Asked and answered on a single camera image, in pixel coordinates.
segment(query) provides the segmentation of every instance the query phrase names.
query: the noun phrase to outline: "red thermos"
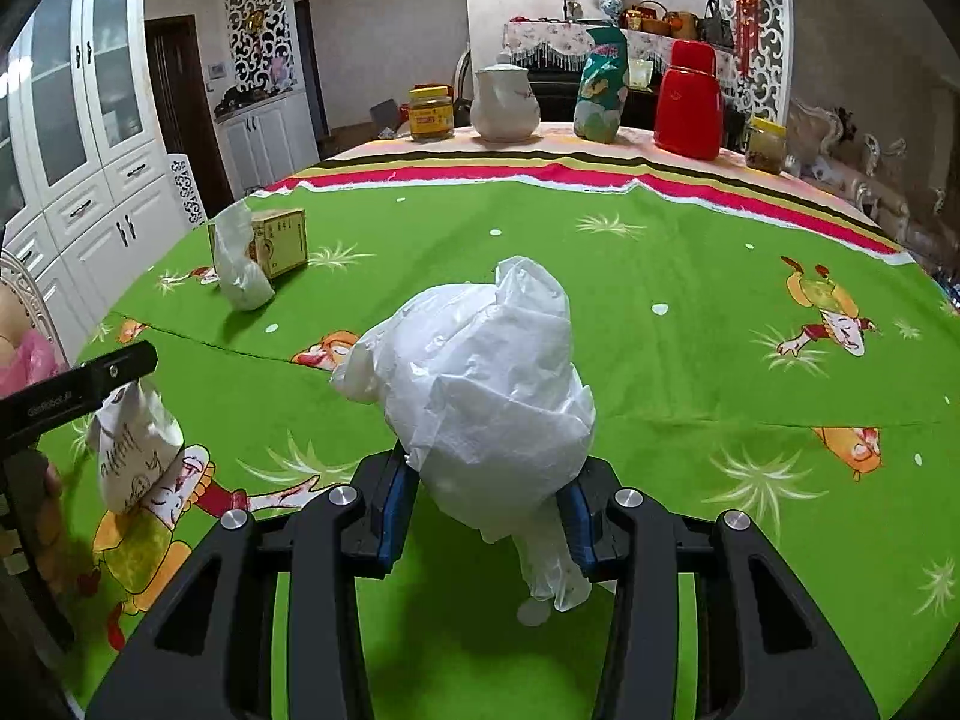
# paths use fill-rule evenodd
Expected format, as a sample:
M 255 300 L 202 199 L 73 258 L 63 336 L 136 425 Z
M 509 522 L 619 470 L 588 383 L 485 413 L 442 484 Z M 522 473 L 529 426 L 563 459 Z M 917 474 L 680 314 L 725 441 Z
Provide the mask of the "red thermos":
M 656 101 L 654 143 L 693 159 L 715 159 L 723 140 L 723 98 L 713 47 L 696 40 L 673 44 Z

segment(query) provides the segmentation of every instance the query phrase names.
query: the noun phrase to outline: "pink cloth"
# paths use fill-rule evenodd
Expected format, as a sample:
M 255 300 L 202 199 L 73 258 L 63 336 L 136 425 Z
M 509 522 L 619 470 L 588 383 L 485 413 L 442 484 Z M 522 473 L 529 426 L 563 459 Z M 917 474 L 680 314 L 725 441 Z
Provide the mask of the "pink cloth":
M 8 367 L 0 368 L 0 398 L 12 395 L 61 372 L 54 346 L 37 330 L 28 330 L 16 357 Z

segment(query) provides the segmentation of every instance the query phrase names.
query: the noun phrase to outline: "pink stripe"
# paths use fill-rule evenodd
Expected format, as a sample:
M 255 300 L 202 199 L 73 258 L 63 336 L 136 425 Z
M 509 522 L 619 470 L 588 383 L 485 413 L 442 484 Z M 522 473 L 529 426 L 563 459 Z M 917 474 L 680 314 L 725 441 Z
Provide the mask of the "pink stripe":
M 301 182 L 306 182 L 318 189 L 326 189 L 337 186 L 389 184 L 392 182 L 403 184 L 412 181 L 482 181 L 492 178 L 512 178 L 519 175 L 554 184 L 610 190 L 623 189 L 635 180 L 661 194 L 679 197 L 680 199 L 696 197 L 696 199 L 722 208 L 731 208 L 790 223 L 879 254 L 896 254 L 898 252 L 884 242 L 863 235 L 856 229 L 846 227 L 841 223 L 776 205 L 757 197 L 743 196 L 733 191 L 723 191 L 709 184 L 685 183 L 682 180 L 672 180 L 657 175 L 635 176 L 627 175 L 627 173 L 603 172 L 603 170 L 573 169 L 573 167 L 556 162 L 549 165 L 525 165 L 522 167 L 514 165 L 446 165 L 443 167 L 406 165 L 391 167 L 386 170 L 354 170 L 354 172 L 326 173 L 325 175 L 310 175 L 301 178 L 291 176 L 267 187 L 266 191 L 292 190 Z

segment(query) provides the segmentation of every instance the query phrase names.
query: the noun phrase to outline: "white plastic bag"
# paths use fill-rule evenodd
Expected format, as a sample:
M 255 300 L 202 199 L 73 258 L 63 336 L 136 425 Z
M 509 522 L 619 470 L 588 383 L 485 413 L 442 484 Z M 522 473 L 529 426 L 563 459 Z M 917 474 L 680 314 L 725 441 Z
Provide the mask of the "white plastic bag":
M 123 514 L 152 488 L 184 448 L 184 433 L 148 378 L 109 394 L 90 421 L 86 443 L 97 456 L 104 504 Z
M 213 218 L 213 266 L 220 291 L 240 311 L 252 311 L 274 296 L 274 288 L 248 251 L 253 242 L 253 214 L 243 200 Z
M 558 610 L 589 595 L 553 499 L 580 472 L 596 418 L 570 355 L 563 288 L 512 257 L 496 285 L 448 284 L 407 301 L 331 379 L 383 407 L 444 512 L 485 541 L 514 537 L 531 595 Z

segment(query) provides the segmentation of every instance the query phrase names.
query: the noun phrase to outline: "white dot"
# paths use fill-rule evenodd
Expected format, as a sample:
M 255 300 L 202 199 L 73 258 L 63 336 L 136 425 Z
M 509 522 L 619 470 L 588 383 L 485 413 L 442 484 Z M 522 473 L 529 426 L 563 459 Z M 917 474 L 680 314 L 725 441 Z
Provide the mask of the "white dot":
M 528 598 L 517 609 L 517 622 L 527 628 L 543 625 L 553 611 L 552 600 L 538 601 L 536 598 Z

